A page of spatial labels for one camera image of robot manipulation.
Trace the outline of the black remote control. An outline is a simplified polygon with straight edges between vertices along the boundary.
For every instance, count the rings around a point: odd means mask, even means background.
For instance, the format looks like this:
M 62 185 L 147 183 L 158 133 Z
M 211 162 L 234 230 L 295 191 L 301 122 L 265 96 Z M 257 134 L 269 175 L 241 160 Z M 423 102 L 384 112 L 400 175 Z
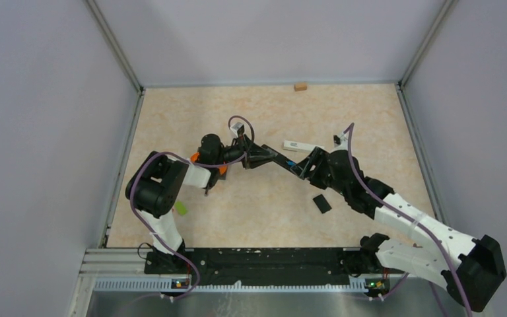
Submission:
M 278 166 L 280 166 L 281 168 L 284 168 L 285 170 L 287 170 L 288 172 L 290 172 L 291 174 L 294 174 L 297 178 L 299 178 L 299 175 L 300 173 L 295 173 L 294 172 L 294 168 L 291 169 L 288 167 L 287 165 L 287 162 L 288 161 L 292 161 L 292 162 L 295 162 L 295 163 L 298 163 L 296 161 L 293 161 L 292 159 L 286 157 L 285 155 L 283 155 L 282 153 L 278 152 L 278 155 L 274 158 L 273 162 L 275 164 L 277 164 Z

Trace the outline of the white remote control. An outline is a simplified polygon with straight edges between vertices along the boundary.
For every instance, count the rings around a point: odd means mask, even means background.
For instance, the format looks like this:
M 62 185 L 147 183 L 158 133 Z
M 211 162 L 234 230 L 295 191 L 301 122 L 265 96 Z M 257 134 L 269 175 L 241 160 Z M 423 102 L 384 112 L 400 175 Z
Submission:
M 283 141 L 283 149 L 286 151 L 310 153 L 316 148 L 323 149 L 323 150 L 325 149 L 325 147 L 323 147 L 321 145 L 314 145 L 311 143 L 302 143 L 302 142 L 289 141 L 289 140 Z

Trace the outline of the black remote battery cover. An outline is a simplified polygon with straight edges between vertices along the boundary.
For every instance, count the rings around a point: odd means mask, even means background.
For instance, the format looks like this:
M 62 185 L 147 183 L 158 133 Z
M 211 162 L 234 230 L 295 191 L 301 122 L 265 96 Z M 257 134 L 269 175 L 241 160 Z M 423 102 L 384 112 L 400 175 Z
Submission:
M 329 204 L 328 200 L 326 200 L 323 194 L 317 195 L 312 200 L 321 214 L 325 214 L 332 210 L 331 205 Z

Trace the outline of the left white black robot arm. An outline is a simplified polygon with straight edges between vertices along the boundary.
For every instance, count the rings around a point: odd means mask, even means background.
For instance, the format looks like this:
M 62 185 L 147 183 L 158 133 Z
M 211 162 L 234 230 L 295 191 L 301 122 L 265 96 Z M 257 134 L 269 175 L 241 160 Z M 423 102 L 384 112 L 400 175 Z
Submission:
M 185 243 L 173 217 L 182 186 L 209 192 L 226 177 L 229 165 L 239 162 L 245 169 L 251 169 L 276 157 L 275 151 L 256 145 L 244 134 L 239 134 L 228 146 L 223 145 L 218 135 L 207 134 L 189 160 L 151 152 L 125 190 L 130 206 L 153 235 L 151 262 L 170 273 L 181 271 L 186 264 Z

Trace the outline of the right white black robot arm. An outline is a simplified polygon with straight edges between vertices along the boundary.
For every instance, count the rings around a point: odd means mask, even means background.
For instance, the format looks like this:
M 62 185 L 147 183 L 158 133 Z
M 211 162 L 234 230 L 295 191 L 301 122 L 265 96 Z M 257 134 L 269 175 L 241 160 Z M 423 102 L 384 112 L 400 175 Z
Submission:
M 340 194 L 356 212 L 403 233 L 417 244 L 406 246 L 373 234 L 362 239 L 363 268 L 401 270 L 445 289 L 465 308 L 482 312 L 507 276 L 499 242 L 462 233 L 411 205 L 387 184 L 365 176 L 356 158 L 341 149 L 315 148 L 299 163 L 285 166 L 302 180 Z

